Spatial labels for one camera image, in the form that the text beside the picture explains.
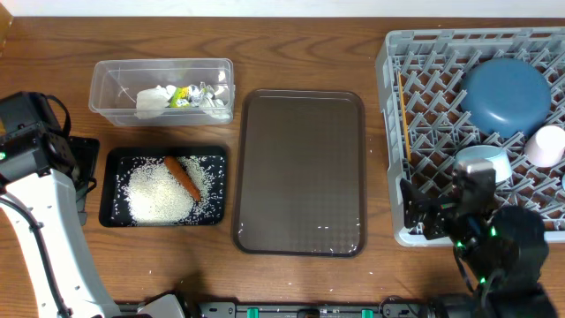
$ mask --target dish rack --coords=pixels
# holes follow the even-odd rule
[[[407,178],[430,197],[449,195],[454,154],[487,144],[503,147],[512,178],[497,185],[501,205],[520,205],[540,213],[548,242],[565,242],[565,159],[553,168],[531,165],[521,132],[503,139],[486,135],[469,120],[461,101],[461,81],[473,67],[493,58],[521,59],[536,67],[551,88],[546,125],[565,128],[565,27],[392,31],[376,60],[380,111],[387,131],[388,191],[395,238],[403,246],[447,246],[448,238],[426,240],[422,225],[406,229],[399,182]],[[398,94],[403,77],[408,136],[404,136]],[[405,154],[410,139],[411,162]]]

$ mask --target clear plastic container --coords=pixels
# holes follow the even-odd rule
[[[224,107],[136,110],[137,94],[142,90],[158,85],[198,86],[200,82],[214,88]],[[88,108],[117,126],[219,125],[233,119],[234,100],[233,63],[227,58],[102,61],[94,68]]]

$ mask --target white cup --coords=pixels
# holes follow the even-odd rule
[[[531,164],[540,168],[553,167],[565,152],[565,130],[557,125],[539,128],[526,143],[524,150]]]

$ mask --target blue bowl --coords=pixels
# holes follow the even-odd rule
[[[533,66],[513,58],[495,58],[473,69],[464,79],[467,95],[461,107],[483,133],[503,138],[517,132],[532,136],[551,107],[544,76]]]

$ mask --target wooden table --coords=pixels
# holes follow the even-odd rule
[[[465,292],[451,248],[406,248],[392,234],[387,142],[374,62],[388,31],[421,28],[541,27],[565,19],[82,19],[15,18],[0,57],[0,96],[19,90],[60,98],[72,134],[101,142],[83,227],[96,268],[115,300],[141,301],[176,284],[241,302],[379,303]],[[237,100],[229,125],[121,128],[88,110],[96,62],[161,57],[227,57]],[[257,88],[343,90],[365,104],[368,242],[348,260],[243,254],[230,238],[244,97]],[[229,150],[226,216],[212,227],[109,229],[98,222],[106,155],[115,147],[224,145]],[[0,214],[0,315],[36,316],[18,241]],[[565,246],[551,245],[541,282],[565,314]]]

